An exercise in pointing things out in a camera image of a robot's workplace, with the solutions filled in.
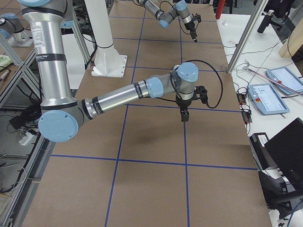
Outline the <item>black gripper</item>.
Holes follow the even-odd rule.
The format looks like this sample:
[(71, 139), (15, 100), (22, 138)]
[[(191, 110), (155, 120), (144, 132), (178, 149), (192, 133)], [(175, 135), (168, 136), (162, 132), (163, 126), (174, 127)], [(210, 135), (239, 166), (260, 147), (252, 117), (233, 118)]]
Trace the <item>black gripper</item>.
[(195, 28), (195, 23), (194, 20), (191, 20), (188, 23), (185, 23), (185, 28), (187, 31), (189, 31), (189, 34), (192, 38), (192, 40), (197, 43), (197, 34), (196, 34), (196, 28)]
[(188, 122), (189, 121), (189, 111), (188, 107), (191, 105), (192, 101), (195, 100), (195, 95), (192, 94), (176, 94), (176, 103), (181, 111), (181, 121)]

